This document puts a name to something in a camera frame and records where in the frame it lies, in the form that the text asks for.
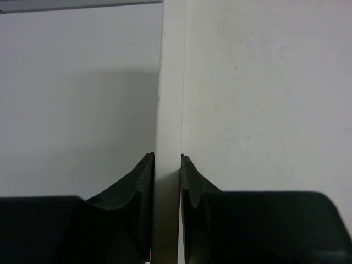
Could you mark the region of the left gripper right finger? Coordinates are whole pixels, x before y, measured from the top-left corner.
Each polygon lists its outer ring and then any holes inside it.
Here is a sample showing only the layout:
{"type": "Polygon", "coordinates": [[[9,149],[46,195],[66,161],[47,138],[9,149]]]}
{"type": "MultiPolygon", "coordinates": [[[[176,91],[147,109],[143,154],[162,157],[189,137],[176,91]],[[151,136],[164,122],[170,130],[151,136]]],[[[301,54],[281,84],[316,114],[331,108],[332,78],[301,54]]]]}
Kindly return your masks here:
{"type": "Polygon", "coordinates": [[[351,263],[334,203],[314,191],[223,191],[182,156],[186,263],[351,263]]]}

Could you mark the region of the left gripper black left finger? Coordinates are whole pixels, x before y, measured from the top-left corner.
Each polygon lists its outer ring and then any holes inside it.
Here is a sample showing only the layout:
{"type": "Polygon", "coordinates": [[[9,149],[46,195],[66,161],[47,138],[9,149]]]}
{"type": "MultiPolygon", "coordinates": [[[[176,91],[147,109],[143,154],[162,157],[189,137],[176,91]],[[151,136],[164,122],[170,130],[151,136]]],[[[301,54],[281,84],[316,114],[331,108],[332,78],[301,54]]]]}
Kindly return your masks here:
{"type": "Polygon", "coordinates": [[[146,263],[152,237],[155,156],[84,200],[1,198],[1,263],[146,263]]]}

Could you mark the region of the white drawer cabinet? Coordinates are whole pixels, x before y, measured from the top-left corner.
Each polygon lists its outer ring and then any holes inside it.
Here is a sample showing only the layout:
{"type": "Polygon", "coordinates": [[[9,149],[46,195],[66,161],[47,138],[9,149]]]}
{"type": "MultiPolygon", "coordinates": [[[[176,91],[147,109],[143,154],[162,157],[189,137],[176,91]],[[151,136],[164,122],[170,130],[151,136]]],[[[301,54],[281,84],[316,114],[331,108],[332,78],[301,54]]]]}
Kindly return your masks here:
{"type": "Polygon", "coordinates": [[[224,190],[313,190],[351,227],[351,1],[164,1],[152,263],[181,155],[224,190]]]}

